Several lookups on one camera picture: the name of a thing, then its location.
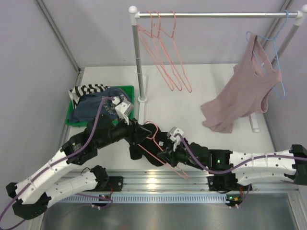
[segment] green basket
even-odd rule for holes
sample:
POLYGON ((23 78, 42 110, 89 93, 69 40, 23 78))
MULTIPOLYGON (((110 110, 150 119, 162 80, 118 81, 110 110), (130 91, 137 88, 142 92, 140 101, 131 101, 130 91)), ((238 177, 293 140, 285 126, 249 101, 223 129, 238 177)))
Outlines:
MULTIPOLYGON (((124 85, 124 86, 115 86, 115 87, 120 88, 123 91, 125 91, 125 93, 131 98, 132 104, 134 104, 134 86, 133 85, 124 85)), ((68 111, 67 111, 65 123, 68 126, 72 126, 72 127, 85 127, 88 122, 75 122, 75 123, 69 122, 69 115, 71 114, 72 110, 73 110, 72 101, 70 101, 69 106, 68 106, 68 111)), ((130 119, 133 118, 133 113, 134 112, 132 110, 130 115, 129 115, 130 119)), ((118 122, 117 119, 113 120, 114 124, 116 124, 117 122, 118 122)))

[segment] metal rod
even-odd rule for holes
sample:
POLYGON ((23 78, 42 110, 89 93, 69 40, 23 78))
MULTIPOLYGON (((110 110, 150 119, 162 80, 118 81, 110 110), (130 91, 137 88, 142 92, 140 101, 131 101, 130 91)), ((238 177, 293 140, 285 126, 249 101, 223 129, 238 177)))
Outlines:
MULTIPOLYGON (((293 25, 289 31, 289 33, 287 34, 287 37, 284 39, 283 43, 281 44, 279 50, 278 50, 278 58, 280 58, 284 51, 286 50, 287 46, 289 45, 291 39, 293 38, 293 36, 295 35, 295 33, 297 32, 299 28, 299 25, 293 25)), ((277 64, 277 59, 276 56, 274 57, 273 61, 271 62, 273 68, 274 66, 277 64)))
POLYGON ((140 55, 140 44, 139 44, 139 32, 138 26, 132 26, 133 32, 133 41, 134 41, 134 50, 135 50, 135 59, 136 59, 136 69, 138 72, 139 88, 140 88, 140 99, 146 100, 144 93, 144 84, 143 84, 143 74, 142 74, 142 65, 141 65, 141 55, 140 55))
POLYGON ((74 69, 79 72, 80 68, 75 60, 75 58, 73 57, 73 55, 71 54, 71 51, 69 50, 63 36, 61 35, 57 25, 55 24, 53 18, 51 17, 51 14, 49 13, 46 5, 44 4, 44 2, 42 0, 34 0, 38 6, 38 8, 40 9, 40 11, 42 12, 43 16, 45 17, 45 19, 47 20, 52 32, 54 33, 54 35, 56 36, 59 44, 61 45, 63 51, 66 53, 68 59, 70 60, 72 66, 74 67, 74 69))
MULTIPOLYGON (((289 18, 296 18, 298 12, 290 12, 289 18)), ((158 18, 157 13, 138 13, 139 18, 158 18)), ((159 13, 160 18, 173 18, 173 13, 159 13)), ((175 13, 176 18, 286 18, 285 12, 251 12, 251 13, 175 13)))
MULTIPOLYGON (((279 11, 282 12, 283 10, 290 9, 290 6, 292 5, 293 2, 294 2, 294 0, 285 0, 283 5, 279 9, 279 11)), ((274 19, 272 25, 269 27, 268 31, 265 33, 265 37, 272 38, 274 36, 274 34, 277 32, 277 30, 279 29, 281 23, 282 23, 282 18, 274 19)), ((269 43, 268 40, 263 39, 262 42, 261 42, 262 48, 265 49, 267 47, 268 43, 269 43)))

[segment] striped cloth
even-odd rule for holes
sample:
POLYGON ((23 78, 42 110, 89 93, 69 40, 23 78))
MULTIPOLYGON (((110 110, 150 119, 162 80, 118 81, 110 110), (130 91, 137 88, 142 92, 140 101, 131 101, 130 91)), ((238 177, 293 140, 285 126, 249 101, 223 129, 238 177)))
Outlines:
POLYGON ((73 89, 68 91, 69 97, 72 101, 73 109, 77 107, 80 97, 94 92, 103 92, 108 88, 108 86, 104 86, 102 84, 75 86, 73 89))

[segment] white table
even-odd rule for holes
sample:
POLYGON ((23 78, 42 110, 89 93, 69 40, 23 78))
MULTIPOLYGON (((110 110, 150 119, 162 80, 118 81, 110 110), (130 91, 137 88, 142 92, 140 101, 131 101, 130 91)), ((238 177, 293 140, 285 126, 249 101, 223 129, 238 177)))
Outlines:
MULTIPOLYGON (((232 134, 212 132, 202 126, 205 120, 200 105, 214 99, 233 75, 234 64, 185 65, 193 92, 186 89, 179 92, 169 90, 155 66, 143 66, 147 79, 146 120, 155 122, 162 131, 169 131, 176 126, 181 128, 185 138, 211 149, 226 149, 242 152, 273 152, 272 142, 262 114, 257 114, 259 133, 251 130, 248 117, 234 122, 232 134)), ((104 84, 107 86, 133 85, 135 87, 135 112, 138 115, 139 87, 135 66, 87 67, 83 84, 104 84)), ((83 131, 84 128, 70 129, 69 137, 83 131)), ((98 151, 98 157, 89 160, 84 167, 102 165, 108 170, 168 170, 165 166, 155 167, 144 157, 133 161, 130 159, 129 145, 121 140, 98 151)), ((181 165, 185 170, 193 168, 181 165)))

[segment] pink tank top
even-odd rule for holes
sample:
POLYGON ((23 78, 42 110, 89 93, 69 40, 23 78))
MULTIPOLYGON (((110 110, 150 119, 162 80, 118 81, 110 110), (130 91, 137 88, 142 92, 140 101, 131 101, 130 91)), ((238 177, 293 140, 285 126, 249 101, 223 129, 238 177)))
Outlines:
POLYGON ((273 69, 255 34, 250 36, 243 58, 234 67, 234 72, 222 92, 201 106, 206 117, 202 124, 212 131, 231 133, 233 122, 239 117, 265 113, 272 87, 282 81, 280 70, 273 69), (252 50, 257 54, 267 76, 252 50))

